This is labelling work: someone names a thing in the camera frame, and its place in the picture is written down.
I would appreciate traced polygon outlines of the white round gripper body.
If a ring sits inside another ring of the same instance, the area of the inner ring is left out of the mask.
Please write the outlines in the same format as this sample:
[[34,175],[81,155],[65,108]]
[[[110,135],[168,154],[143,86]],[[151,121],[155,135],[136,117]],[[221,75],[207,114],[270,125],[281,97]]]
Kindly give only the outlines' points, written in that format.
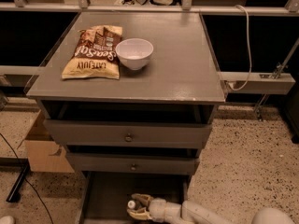
[[153,199],[149,204],[151,220],[157,223],[182,224],[181,205],[165,199]]

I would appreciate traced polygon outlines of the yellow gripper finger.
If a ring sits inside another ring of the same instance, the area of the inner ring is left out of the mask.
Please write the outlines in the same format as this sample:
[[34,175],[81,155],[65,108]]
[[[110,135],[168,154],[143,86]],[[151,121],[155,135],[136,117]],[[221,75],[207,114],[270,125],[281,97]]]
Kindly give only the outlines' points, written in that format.
[[138,210],[128,209],[127,213],[130,217],[137,220],[152,220],[150,212],[147,211],[145,208],[141,208]]
[[132,195],[132,198],[135,201],[140,202],[143,206],[146,206],[146,207],[148,207],[153,200],[152,196],[150,196],[148,194],[140,194],[140,193],[134,193]]

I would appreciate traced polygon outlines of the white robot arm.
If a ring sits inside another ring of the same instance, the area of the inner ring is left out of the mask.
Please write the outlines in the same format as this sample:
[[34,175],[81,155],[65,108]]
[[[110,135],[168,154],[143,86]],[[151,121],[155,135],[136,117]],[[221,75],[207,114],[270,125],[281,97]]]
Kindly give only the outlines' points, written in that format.
[[[127,213],[136,220],[151,220],[167,224],[234,224],[199,203],[184,201],[171,203],[166,199],[154,198],[148,194],[134,193],[127,204]],[[284,212],[276,208],[258,211],[251,224],[295,224]]]

